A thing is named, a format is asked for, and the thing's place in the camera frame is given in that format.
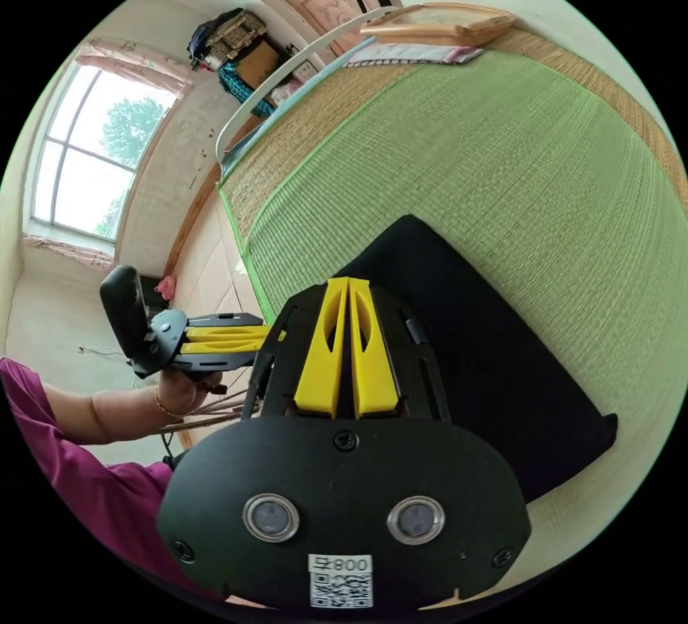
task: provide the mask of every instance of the bed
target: bed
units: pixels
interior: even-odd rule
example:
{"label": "bed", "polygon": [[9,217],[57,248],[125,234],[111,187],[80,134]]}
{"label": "bed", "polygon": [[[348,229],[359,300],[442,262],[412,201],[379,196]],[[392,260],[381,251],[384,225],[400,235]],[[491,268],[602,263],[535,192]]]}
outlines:
{"label": "bed", "polygon": [[268,322],[413,213],[602,414],[618,414],[614,449],[529,505],[533,536],[503,590],[594,539],[674,425],[688,383],[688,181],[623,88],[518,29],[465,66],[345,67],[354,49],[224,153],[252,105],[304,58],[385,12],[317,40],[242,105],[218,139],[218,189]]}

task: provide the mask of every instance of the floor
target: floor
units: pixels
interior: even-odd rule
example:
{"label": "floor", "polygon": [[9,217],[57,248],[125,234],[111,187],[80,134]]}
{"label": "floor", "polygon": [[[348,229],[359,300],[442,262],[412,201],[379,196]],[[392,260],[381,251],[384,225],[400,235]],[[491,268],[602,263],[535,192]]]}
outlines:
{"label": "floor", "polygon": [[[175,268],[177,287],[172,306],[188,316],[245,312],[262,317],[251,281],[241,261],[220,196],[213,192],[188,235]],[[229,371],[222,382],[228,394],[248,387],[250,369]],[[188,432],[197,443],[222,425]]]}

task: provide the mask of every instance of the folded cloth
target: folded cloth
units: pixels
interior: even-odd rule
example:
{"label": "folded cloth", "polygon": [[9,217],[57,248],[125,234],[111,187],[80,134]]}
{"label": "folded cloth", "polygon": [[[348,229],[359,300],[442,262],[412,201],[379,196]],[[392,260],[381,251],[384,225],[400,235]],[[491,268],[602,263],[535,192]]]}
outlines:
{"label": "folded cloth", "polygon": [[[602,416],[526,322],[455,249],[404,216],[343,268],[394,294],[432,345],[454,424],[511,465],[525,501],[573,478],[616,440]],[[452,460],[438,459],[451,476]]]}
{"label": "folded cloth", "polygon": [[166,302],[174,299],[174,292],[177,289],[177,278],[173,275],[166,275],[157,285],[156,292],[159,292]]}
{"label": "folded cloth", "polygon": [[472,46],[433,46],[431,44],[369,44],[357,51],[344,67],[365,65],[408,65],[436,63],[460,65],[483,53]]}

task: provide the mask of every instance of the curtain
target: curtain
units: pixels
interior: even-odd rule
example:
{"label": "curtain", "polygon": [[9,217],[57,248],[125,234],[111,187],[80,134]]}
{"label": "curtain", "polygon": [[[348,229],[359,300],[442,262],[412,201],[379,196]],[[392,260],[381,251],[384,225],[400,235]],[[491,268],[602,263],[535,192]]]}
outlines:
{"label": "curtain", "polygon": [[79,49],[79,65],[90,65],[182,98],[193,88],[191,68],[143,44],[122,39],[91,39]]}
{"label": "curtain", "polygon": [[40,235],[24,233],[24,244],[37,249],[54,251],[56,254],[66,256],[68,259],[77,261],[81,265],[88,266],[89,268],[98,268],[109,271],[115,266],[114,256],[105,251],[87,249],[83,246],[75,246],[74,244],[68,244],[67,242],[59,242],[55,239],[50,239]]}

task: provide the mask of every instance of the qr code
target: qr code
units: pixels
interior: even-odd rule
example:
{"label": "qr code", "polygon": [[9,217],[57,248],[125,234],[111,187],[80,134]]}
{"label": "qr code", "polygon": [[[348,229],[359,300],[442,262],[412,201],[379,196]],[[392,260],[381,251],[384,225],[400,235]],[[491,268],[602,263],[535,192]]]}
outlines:
{"label": "qr code", "polygon": [[314,608],[371,608],[373,575],[311,574],[310,604]]}

